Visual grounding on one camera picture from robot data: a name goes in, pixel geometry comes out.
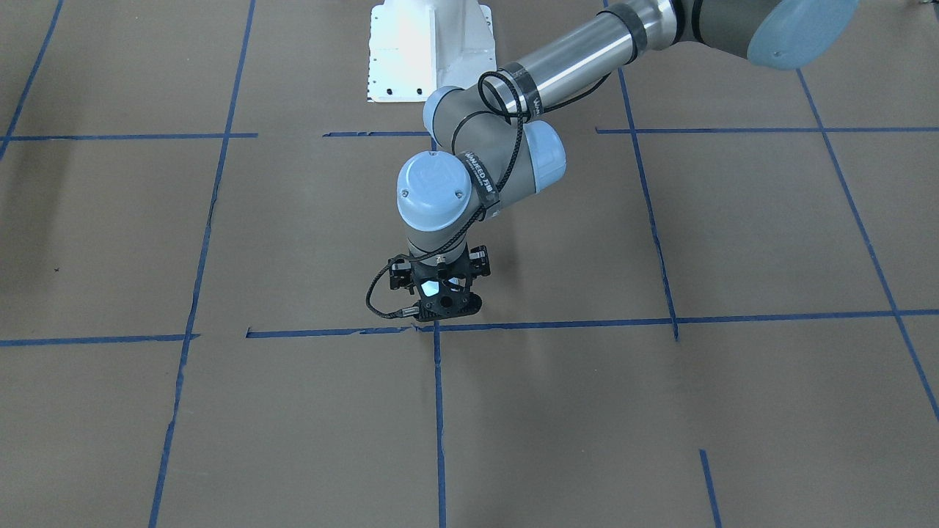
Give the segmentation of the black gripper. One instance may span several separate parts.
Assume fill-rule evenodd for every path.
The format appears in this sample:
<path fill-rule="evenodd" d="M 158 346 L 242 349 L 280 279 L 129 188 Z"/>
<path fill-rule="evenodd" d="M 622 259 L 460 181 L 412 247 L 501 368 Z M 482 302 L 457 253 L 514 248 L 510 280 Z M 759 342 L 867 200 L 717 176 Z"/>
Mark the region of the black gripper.
<path fill-rule="evenodd" d="M 396 255 L 389 260 L 390 289 L 406 288 L 413 292 L 425 281 L 457 278 L 461 284 L 472 287 L 474 279 L 479 276 L 489 276 L 491 273 L 489 250 L 480 245 L 472 249 L 463 248 L 458 257 L 449 258 L 437 255 L 430 258 L 429 263 L 407 260 L 405 255 Z"/>

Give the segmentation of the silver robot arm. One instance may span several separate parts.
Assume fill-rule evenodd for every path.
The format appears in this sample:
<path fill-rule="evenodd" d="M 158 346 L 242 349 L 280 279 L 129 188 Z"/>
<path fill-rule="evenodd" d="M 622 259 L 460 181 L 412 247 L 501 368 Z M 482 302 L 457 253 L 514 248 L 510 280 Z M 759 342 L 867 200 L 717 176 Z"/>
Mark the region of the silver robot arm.
<path fill-rule="evenodd" d="M 392 290 L 456 304 L 490 273 L 482 247 L 467 247 L 473 223 L 546 190 L 566 171 L 566 151 L 544 118 L 597 90 L 651 51 L 697 43 L 775 70 L 821 56 L 848 26 L 855 1 L 621 1 L 608 4 L 529 56 L 443 86 L 423 107 L 439 149 L 401 167 L 396 205 L 408 250 L 383 273 Z"/>

